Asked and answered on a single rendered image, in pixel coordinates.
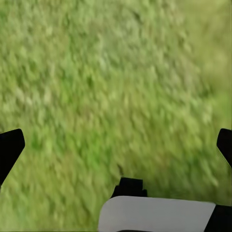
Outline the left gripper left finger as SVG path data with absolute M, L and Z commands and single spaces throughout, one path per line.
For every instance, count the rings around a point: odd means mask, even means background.
M 0 186 L 25 148 L 21 129 L 0 134 Z

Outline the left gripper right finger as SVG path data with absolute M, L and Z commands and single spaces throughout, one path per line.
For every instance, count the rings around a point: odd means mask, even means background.
M 232 167 L 232 130 L 222 128 L 217 138 L 217 146 Z

